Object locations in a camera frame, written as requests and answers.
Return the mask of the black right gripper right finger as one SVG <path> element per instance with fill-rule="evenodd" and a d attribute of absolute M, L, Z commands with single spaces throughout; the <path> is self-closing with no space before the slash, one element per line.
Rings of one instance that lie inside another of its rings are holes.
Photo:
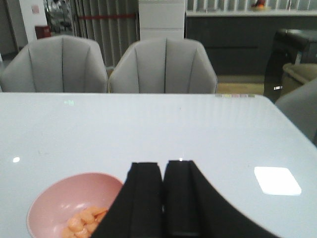
<path fill-rule="evenodd" d="M 193 161 L 169 161 L 163 179 L 168 238 L 274 238 L 243 215 L 205 178 Z"/>

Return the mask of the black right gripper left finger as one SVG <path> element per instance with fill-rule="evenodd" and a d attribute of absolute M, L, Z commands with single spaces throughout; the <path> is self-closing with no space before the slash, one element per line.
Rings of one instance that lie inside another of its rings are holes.
<path fill-rule="evenodd" d="M 157 163 L 132 163 L 93 238 L 161 238 L 162 178 Z"/>

